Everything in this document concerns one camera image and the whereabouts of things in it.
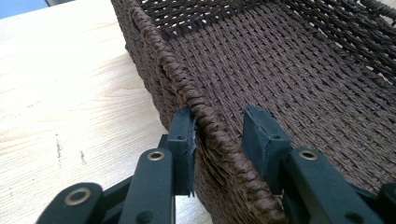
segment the woven basket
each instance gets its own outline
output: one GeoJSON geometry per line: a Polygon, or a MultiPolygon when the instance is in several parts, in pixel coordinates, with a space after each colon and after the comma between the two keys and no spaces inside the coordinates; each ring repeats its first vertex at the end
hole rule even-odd
{"type": "Polygon", "coordinates": [[[196,191],[214,223],[285,223],[241,151],[243,108],[270,111],[295,147],[346,180],[396,181],[396,10],[374,0],[112,0],[126,48],[168,128],[198,119],[196,191]]]}

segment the wood grain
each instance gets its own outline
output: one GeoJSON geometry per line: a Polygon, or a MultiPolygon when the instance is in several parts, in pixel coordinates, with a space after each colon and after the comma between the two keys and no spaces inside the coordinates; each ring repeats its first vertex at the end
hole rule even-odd
{"type": "MultiPolygon", "coordinates": [[[[0,223],[33,223],[62,189],[132,175],[165,128],[109,1],[0,20],[0,223]]],[[[211,223],[177,197],[178,223],[211,223]]]]}

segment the metal rivet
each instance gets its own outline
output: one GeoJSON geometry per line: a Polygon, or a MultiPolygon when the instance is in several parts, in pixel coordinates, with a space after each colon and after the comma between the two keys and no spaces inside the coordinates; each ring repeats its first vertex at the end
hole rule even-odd
{"type": "Polygon", "coordinates": [[[298,155],[301,158],[304,158],[304,159],[309,160],[309,161],[315,161],[315,160],[318,159],[318,156],[315,153],[313,153],[311,151],[307,151],[307,150],[299,152],[298,155]]]}
{"type": "Polygon", "coordinates": [[[155,151],[148,154],[148,159],[151,161],[160,161],[165,157],[165,154],[161,151],[155,151]]]}
{"type": "Polygon", "coordinates": [[[79,188],[79,189],[75,189],[73,191],[71,191],[66,198],[64,199],[64,203],[67,205],[78,205],[81,204],[85,201],[87,201],[87,199],[89,199],[91,196],[91,191],[87,188],[79,188]],[[78,199],[73,199],[73,196],[78,194],[78,193],[84,193],[84,196],[82,196],[81,198],[78,199]]]}

